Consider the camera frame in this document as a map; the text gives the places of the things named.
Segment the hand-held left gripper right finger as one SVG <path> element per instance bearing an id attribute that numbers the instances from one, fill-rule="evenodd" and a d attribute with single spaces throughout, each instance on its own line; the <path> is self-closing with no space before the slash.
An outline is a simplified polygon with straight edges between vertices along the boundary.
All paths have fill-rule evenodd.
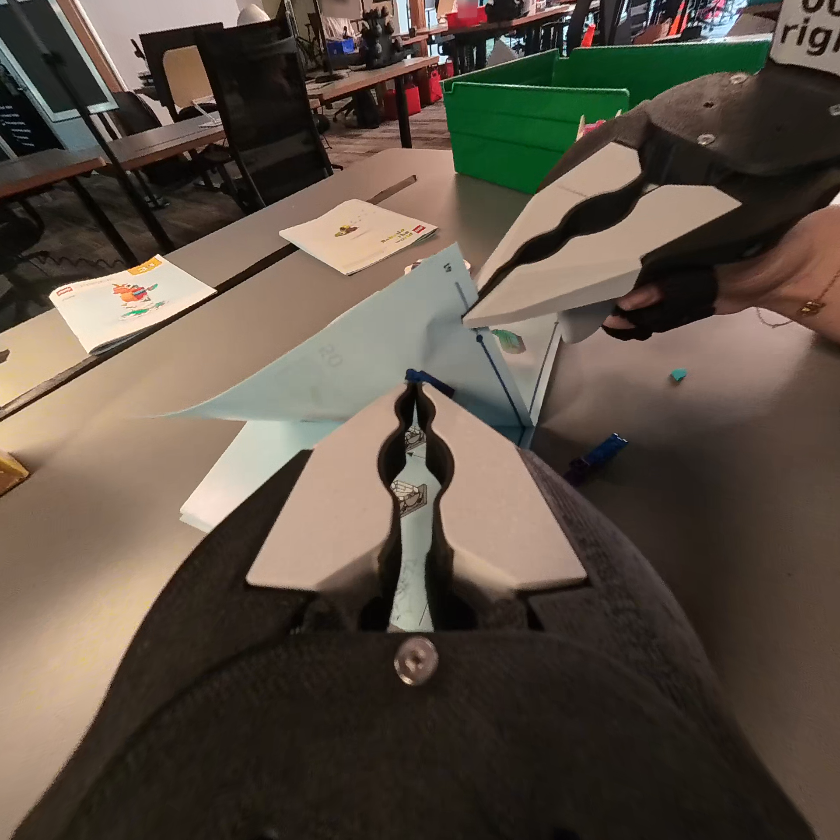
<path id="1" fill-rule="evenodd" d="M 587 581 L 518 446 L 428 384 L 420 425 L 439 485 L 425 561 L 435 629 L 475 627 L 500 602 Z"/>

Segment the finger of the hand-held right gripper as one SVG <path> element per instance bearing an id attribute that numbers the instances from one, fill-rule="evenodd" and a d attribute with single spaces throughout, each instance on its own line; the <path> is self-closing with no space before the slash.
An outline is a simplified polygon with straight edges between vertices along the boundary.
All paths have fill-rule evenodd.
<path id="1" fill-rule="evenodd" d="M 614 226 L 573 237 L 553 254 L 509 269 L 463 323 L 494 328 L 614 301 L 633 288 L 644 256 L 740 205 L 710 185 L 658 186 Z"/>
<path id="2" fill-rule="evenodd" d="M 577 235 L 610 227 L 635 202 L 641 175 L 638 151 L 612 142 L 538 190 L 480 269 L 478 290 L 492 291 Z"/>

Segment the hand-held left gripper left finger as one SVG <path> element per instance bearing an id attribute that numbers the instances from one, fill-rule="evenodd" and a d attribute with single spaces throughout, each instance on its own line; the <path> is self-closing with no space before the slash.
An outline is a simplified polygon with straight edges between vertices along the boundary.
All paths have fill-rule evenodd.
<path id="1" fill-rule="evenodd" d="M 317 443 L 248 570 L 249 585 L 309 593 L 352 628 L 390 626 L 415 390 L 400 383 Z"/>

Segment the green plastic bin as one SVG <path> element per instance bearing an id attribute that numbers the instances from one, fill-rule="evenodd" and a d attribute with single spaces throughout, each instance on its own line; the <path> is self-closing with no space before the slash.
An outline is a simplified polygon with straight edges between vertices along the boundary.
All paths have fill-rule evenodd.
<path id="1" fill-rule="evenodd" d="M 553 86 L 580 91 L 581 117 L 609 120 L 641 102 L 700 77 L 722 72 L 754 74 L 770 52 L 768 38 L 724 38 L 652 45 L 574 49 L 556 60 Z"/>
<path id="2" fill-rule="evenodd" d="M 456 172 L 534 194 L 582 129 L 628 110 L 615 59 L 614 48 L 546 51 L 446 80 Z"/>

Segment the blue purple toy brick assembly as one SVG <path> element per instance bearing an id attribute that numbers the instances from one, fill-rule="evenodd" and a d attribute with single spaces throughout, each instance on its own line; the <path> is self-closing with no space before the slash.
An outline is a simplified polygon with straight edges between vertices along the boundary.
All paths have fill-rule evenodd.
<path id="1" fill-rule="evenodd" d="M 573 458 L 563 473 L 563 479 L 572 487 L 580 487 L 601 473 L 628 446 L 619 434 L 612 434 L 584 455 Z"/>

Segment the light blue instruction booklet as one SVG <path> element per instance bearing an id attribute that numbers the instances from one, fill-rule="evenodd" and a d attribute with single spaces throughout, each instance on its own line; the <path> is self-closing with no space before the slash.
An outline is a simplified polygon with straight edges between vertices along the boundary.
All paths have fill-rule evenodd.
<path id="1" fill-rule="evenodd" d="M 286 451 L 260 456 L 267 463 L 261 470 L 272 468 L 272 476 L 248 480 L 252 492 L 186 559 L 154 604 L 149 624 L 196 627 L 206 638 L 244 636 L 289 627 L 311 602 L 323 600 L 254 587 L 246 576 L 315 445 L 400 383 L 415 390 L 406 465 L 392 483 L 401 503 L 402 566 L 424 561 L 439 485 L 426 467 L 421 385 L 406 382 L 406 370 L 452 386 L 459 406 L 518 446 L 536 424 L 541 363 L 551 360 L 559 342 L 554 326 L 538 326 L 536 334 L 527 329 L 529 349 L 515 357 L 490 329 L 464 325 L 477 300 L 461 254 L 451 246 L 262 371 L 187 409 L 186 415 L 268 424 L 282 433 Z"/>

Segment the person's right hand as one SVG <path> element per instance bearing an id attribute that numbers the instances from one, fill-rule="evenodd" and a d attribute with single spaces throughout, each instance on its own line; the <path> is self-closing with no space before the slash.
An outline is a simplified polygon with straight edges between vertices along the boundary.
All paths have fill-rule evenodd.
<path id="1" fill-rule="evenodd" d="M 805 216 L 764 252 L 731 264 L 681 269 L 638 286 L 616 301 L 603 331 L 617 340 L 647 340 L 713 316 L 748 309 L 799 324 L 839 344 L 839 206 Z"/>

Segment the blue toy brick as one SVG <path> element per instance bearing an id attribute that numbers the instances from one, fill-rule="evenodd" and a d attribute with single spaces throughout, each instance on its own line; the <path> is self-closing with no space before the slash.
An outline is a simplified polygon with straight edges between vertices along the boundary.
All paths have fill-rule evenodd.
<path id="1" fill-rule="evenodd" d="M 413 383 L 416 385 L 430 385 L 437 391 L 446 395 L 448 398 L 453 398 L 455 395 L 455 389 L 452 386 L 446 384 L 445 382 L 439 380 L 437 377 L 422 370 L 416 370 L 411 368 L 407 369 L 405 379 L 406 382 Z"/>

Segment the brown long table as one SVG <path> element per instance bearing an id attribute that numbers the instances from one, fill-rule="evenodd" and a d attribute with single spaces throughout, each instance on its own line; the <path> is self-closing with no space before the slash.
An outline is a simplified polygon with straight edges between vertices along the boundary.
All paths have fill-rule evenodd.
<path id="1" fill-rule="evenodd" d="M 221 122 L 197 117 L 110 141 L 108 146 L 121 167 L 132 172 L 225 138 Z M 22 196 L 72 176 L 109 167 L 109 158 L 99 147 L 80 151 L 44 150 L 5 161 L 1 163 L 1 198 Z"/>
<path id="2" fill-rule="evenodd" d="M 401 145 L 404 149 L 412 149 L 413 137 L 409 122 L 405 78 L 418 71 L 426 71 L 436 67 L 438 63 L 439 58 L 437 56 L 427 56 L 404 59 L 380 69 L 349 71 L 346 77 L 337 80 L 331 80 L 320 85 L 314 82 L 308 84 L 307 93 L 310 98 L 317 99 L 319 104 L 327 104 L 348 98 L 358 91 L 375 88 L 387 81 L 393 81 Z"/>

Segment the booklet with yellow picture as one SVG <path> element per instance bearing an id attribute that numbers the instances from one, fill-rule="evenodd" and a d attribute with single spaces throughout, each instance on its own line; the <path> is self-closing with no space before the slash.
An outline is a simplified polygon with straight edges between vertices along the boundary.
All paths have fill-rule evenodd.
<path id="1" fill-rule="evenodd" d="M 309 222 L 281 229 L 290 245 L 349 277 L 424 241 L 435 224 L 353 199 Z"/>

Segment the black stacked equipment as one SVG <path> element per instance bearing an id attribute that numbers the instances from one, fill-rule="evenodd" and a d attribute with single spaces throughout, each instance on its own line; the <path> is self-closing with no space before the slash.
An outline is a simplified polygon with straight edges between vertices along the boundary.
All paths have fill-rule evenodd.
<path id="1" fill-rule="evenodd" d="M 373 7 L 362 15 L 360 21 L 360 56 L 367 70 L 378 70 L 395 63 L 393 24 L 384 6 Z"/>

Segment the booklet with orange picture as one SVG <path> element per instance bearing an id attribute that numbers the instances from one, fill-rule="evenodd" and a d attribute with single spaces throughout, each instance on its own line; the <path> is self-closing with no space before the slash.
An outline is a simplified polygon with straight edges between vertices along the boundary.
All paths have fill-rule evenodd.
<path id="1" fill-rule="evenodd" d="M 98 355 L 215 294 L 215 288 L 156 255 L 110 276 L 58 287 L 49 301 L 84 351 Z"/>

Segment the black office chair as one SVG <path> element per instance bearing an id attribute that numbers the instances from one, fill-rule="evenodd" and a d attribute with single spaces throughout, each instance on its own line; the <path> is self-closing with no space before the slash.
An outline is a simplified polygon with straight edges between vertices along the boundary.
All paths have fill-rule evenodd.
<path id="1" fill-rule="evenodd" d="M 142 33 L 142 47 L 156 96 L 175 122 L 196 116 L 196 100 L 212 89 L 197 47 L 202 32 L 224 29 L 221 22 Z"/>
<path id="2" fill-rule="evenodd" d="M 329 178 L 297 41 L 277 20 L 204 28 L 196 46 L 237 166 L 247 214 Z"/>

